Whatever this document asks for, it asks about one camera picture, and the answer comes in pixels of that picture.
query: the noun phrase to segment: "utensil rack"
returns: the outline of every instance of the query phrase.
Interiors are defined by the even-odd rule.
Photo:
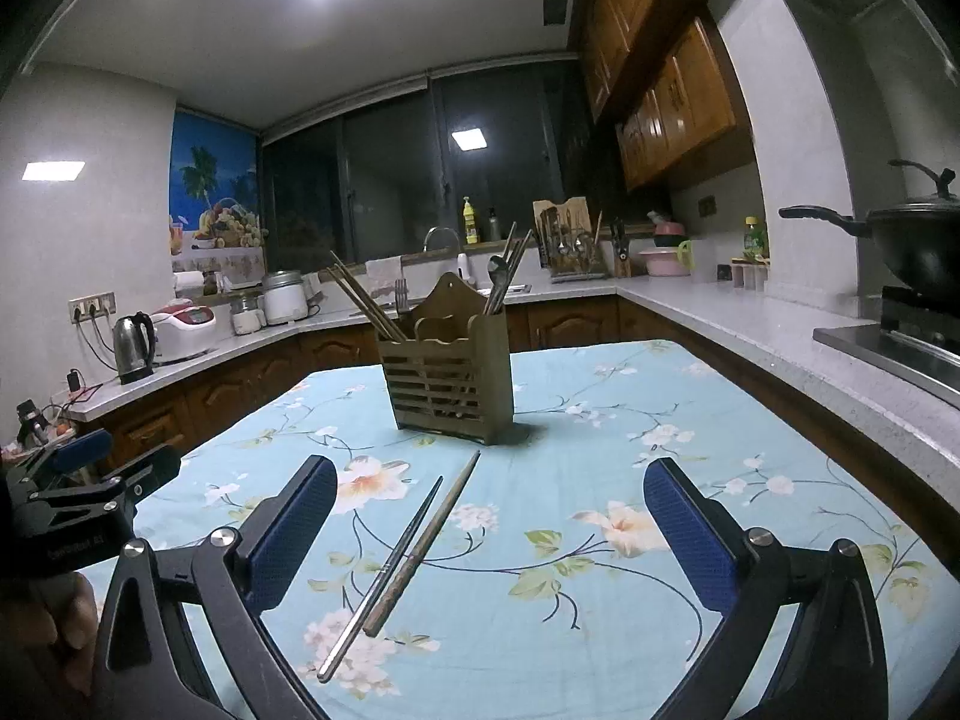
[[[377,337],[398,428],[481,440],[501,439],[514,421],[514,387],[503,311],[444,274],[407,320],[413,341]]]

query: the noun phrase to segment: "faucet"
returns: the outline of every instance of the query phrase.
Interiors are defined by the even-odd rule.
[[[427,247],[430,244],[430,239],[433,237],[435,232],[443,232],[443,230],[448,231],[448,233],[453,235],[454,240],[457,242],[457,254],[462,254],[464,251],[464,245],[460,243],[460,235],[452,227],[431,227],[427,234],[424,236],[424,251],[427,250]]]

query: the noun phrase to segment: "tablecloth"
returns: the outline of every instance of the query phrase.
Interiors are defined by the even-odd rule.
[[[642,718],[702,651],[701,607],[643,504],[671,456],[743,527],[792,546],[861,545],[905,718],[960,645],[960,586],[894,512],[745,392],[669,341],[512,356],[522,439],[483,448],[453,515],[383,632],[328,685],[315,670],[438,475],[476,446],[395,427],[380,367],[311,374],[189,453],[140,506],[155,549],[237,525],[306,457],[338,497],[287,596],[263,619],[334,720]],[[86,573],[102,601],[112,562]],[[781,610],[733,716],[753,706],[792,621]],[[224,705],[242,699],[203,613],[188,618]]]

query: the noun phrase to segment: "black frying pan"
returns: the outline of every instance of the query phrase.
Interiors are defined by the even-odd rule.
[[[819,205],[781,208],[783,218],[819,218],[857,238],[872,238],[887,268],[922,295],[960,303],[960,201],[949,192],[953,170],[937,173],[916,162],[892,159],[894,166],[918,167],[933,178],[937,193],[892,208],[870,211],[864,221]]]

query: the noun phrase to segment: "white countertop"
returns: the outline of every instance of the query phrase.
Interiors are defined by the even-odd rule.
[[[687,278],[649,276],[534,286],[529,293],[508,296],[507,303],[592,295],[620,295],[761,365],[870,437],[960,509],[960,410],[878,367],[813,340],[815,327],[842,327],[857,320],[763,293],[735,290],[731,284],[694,284]],[[282,338],[366,322],[354,314],[320,313],[303,322],[226,338],[215,351],[157,367],[154,375],[139,382],[109,382],[67,415],[81,422],[92,421]]]

